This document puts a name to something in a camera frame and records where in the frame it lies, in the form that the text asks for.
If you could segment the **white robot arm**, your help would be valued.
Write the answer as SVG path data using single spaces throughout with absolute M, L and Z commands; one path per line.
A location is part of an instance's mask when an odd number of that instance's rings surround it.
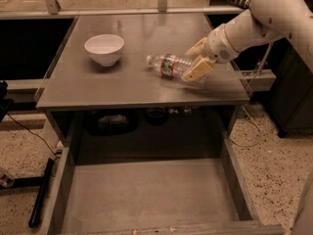
M 285 38 L 291 45 L 275 68 L 278 80 L 266 97 L 283 131 L 312 127 L 313 17 L 304 0 L 250 0 L 246 10 L 191 47 L 194 80 L 244 50 Z

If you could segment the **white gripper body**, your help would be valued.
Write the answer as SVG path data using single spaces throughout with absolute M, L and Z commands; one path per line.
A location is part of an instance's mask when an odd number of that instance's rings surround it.
M 228 63 L 239 56 L 239 52 L 230 44 L 225 24 L 221 24 L 209 33 L 203 44 L 203 50 L 207 57 L 218 64 Z

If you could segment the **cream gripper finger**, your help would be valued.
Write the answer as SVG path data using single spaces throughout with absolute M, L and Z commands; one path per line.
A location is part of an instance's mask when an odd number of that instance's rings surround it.
M 215 62 L 208 57 L 198 56 L 191 66 L 182 74 L 182 79 L 187 82 L 195 81 L 202 78 L 214 69 Z
M 191 47 L 186 53 L 185 56 L 190 59 L 195 59 L 198 56 L 205 57 L 206 54 L 203 49 L 203 45 L 206 41 L 206 38 L 202 38 L 199 42 L 197 42 L 193 47 Z

